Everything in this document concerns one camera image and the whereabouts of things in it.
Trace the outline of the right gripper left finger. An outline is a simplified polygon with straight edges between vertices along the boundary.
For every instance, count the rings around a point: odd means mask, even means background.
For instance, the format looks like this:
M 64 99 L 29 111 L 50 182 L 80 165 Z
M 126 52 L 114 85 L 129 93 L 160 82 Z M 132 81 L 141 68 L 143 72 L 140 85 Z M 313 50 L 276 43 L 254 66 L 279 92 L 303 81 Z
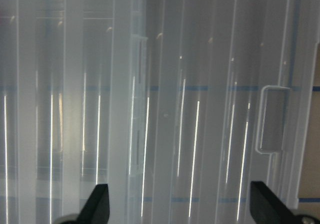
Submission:
M 110 200 L 108 184 L 97 184 L 83 209 L 76 224 L 107 224 L 110 218 Z

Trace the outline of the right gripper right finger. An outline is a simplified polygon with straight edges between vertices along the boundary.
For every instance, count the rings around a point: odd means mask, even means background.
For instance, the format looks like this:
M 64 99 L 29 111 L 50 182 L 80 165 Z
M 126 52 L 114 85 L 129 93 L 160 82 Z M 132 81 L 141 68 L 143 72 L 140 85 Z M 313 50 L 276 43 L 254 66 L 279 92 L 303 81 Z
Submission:
M 256 224 L 297 224 L 295 215 L 262 181 L 250 183 L 250 214 Z

